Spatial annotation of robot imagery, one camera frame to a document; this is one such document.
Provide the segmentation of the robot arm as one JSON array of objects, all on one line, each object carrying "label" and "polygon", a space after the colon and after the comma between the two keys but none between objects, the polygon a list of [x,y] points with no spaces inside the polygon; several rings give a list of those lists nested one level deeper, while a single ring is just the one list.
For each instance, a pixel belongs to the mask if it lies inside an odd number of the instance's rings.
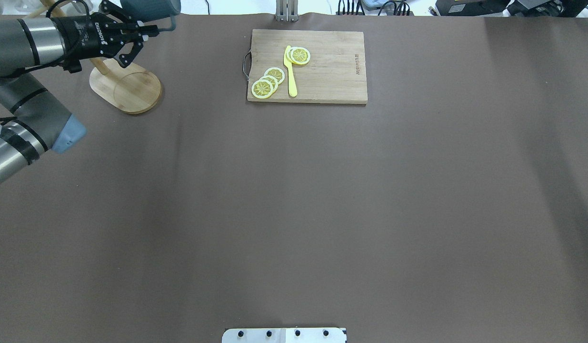
[{"label": "robot arm", "polygon": [[153,21],[180,13],[178,0],[103,0],[97,12],[84,6],[76,17],[53,15],[0,20],[0,184],[47,151],[63,153],[86,135],[86,128],[33,75],[62,67],[79,72],[82,60],[113,58],[126,68],[148,37],[159,34]]}]

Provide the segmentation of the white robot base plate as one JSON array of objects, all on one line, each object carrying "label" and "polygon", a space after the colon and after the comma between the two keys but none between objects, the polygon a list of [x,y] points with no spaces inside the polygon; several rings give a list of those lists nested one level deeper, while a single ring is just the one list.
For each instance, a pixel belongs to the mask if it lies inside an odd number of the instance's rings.
[{"label": "white robot base plate", "polygon": [[345,328],[231,328],[225,330],[222,343],[346,343]]}]

